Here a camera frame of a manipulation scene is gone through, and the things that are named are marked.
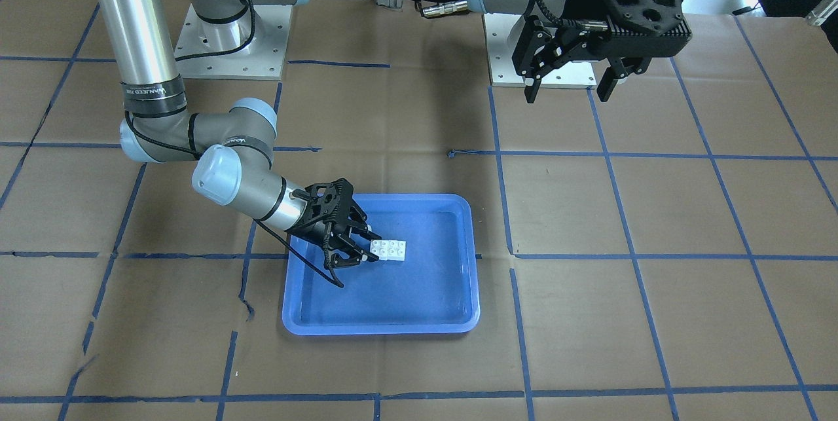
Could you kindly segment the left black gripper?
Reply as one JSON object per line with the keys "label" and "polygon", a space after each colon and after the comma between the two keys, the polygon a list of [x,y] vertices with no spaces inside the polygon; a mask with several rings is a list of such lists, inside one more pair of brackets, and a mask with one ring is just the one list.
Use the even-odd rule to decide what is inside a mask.
{"label": "left black gripper", "polygon": [[[610,63],[596,85],[606,102],[620,82],[644,74],[652,58],[680,53],[693,36],[682,0],[566,0],[563,17],[545,24],[537,15],[521,16],[512,63],[524,78],[527,103],[536,101],[548,74],[584,61],[584,54]],[[607,22],[608,29],[589,35],[582,20]]]}

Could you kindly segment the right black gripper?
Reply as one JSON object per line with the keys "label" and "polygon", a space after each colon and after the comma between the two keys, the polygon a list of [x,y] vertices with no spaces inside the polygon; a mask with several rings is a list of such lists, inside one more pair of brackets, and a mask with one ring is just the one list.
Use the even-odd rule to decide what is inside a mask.
{"label": "right black gripper", "polygon": [[368,215],[354,202],[353,191],[353,186],[344,177],[291,191],[291,197],[303,200],[305,206],[300,219],[287,232],[315,245],[324,244],[326,270],[380,260],[360,247],[351,236],[357,235],[367,241],[383,239],[367,223]]}

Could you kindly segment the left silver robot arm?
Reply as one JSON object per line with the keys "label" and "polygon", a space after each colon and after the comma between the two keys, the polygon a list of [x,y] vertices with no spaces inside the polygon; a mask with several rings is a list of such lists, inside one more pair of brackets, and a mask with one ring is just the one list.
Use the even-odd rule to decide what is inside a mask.
{"label": "left silver robot arm", "polygon": [[511,63],[528,103],[547,76],[580,61],[608,61],[596,93],[601,101],[653,59],[673,57],[691,41],[682,0],[467,0],[479,13],[520,18]]}

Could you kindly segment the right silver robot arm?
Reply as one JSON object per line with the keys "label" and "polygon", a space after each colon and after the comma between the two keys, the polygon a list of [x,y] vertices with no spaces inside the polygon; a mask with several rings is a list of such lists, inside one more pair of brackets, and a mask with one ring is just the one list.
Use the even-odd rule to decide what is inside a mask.
{"label": "right silver robot arm", "polygon": [[[190,113],[179,66],[207,57],[253,54],[267,29],[254,0],[191,0],[208,47],[176,57],[161,0],[99,0],[122,76],[120,144],[138,162],[197,162],[192,187],[248,215],[270,235],[285,231],[319,247],[321,274],[386,256],[346,179],[300,187],[273,172],[276,113],[251,97],[228,113]],[[306,0],[265,0],[295,5]]]}

